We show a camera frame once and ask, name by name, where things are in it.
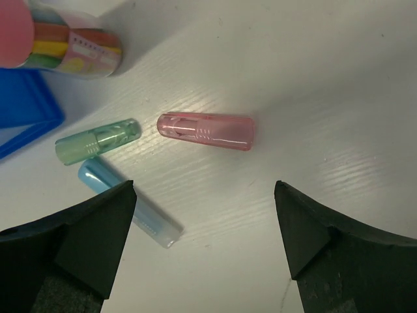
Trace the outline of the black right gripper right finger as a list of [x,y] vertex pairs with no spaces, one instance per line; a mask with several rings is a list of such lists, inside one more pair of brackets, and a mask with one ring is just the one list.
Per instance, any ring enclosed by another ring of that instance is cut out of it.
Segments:
[[416,240],[383,231],[277,181],[276,212],[304,312],[415,312]]

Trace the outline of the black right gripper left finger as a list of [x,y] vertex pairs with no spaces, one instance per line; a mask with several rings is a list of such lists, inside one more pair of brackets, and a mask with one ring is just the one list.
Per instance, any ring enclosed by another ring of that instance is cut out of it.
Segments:
[[100,312],[136,204],[133,182],[1,232],[2,312]]

